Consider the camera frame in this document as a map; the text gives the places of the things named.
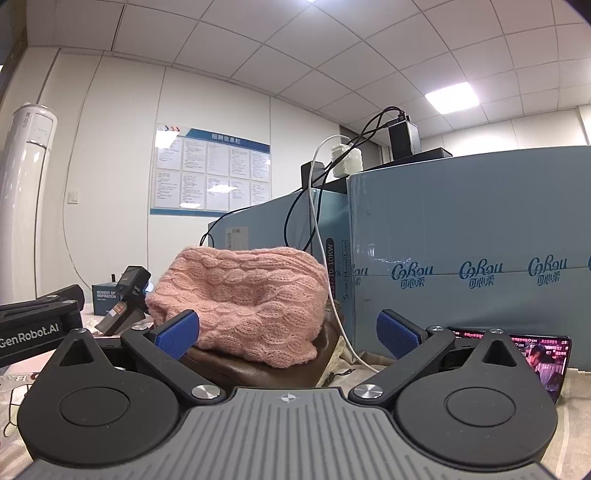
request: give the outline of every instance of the brown leather surface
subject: brown leather surface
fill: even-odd
[[[199,350],[195,347],[191,347],[180,361],[227,392],[233,387],[313,388],[330,361],[339,336],[339,328],[329,304],[329,308],[324,310],[324,322],[320,333],[312,342],[318,350],[318,355],[308,363],[288,368],[273,368],[228,353]]]

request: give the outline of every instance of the cable knit pattern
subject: cable knit pattern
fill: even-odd
[[[306,252],[187,247],[146,303],[155,325],[195,310],[200,349],[286,368],[316,357],[327,296],[326,270]]]

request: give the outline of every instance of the smartphone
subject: smartphone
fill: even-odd
[[[457,338],[480,339],[484,336],[484,330],[455,327],[449,327],[449,329],[456,334]],[[556,403],[564,384],[573,341],[568,336],[514,334],[509,336]]]

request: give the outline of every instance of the bulletin board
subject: bulletin board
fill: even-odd
[[[158,125],[152,215],[228,212],[271,200],[270,145],[196,128]]]

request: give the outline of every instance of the white floor-standing air conditioner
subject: white floor-standing air conditioner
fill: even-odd
[[[12,118],[0,158],[0,304],[37,298],[43,193],[57,117],[25,104]]]

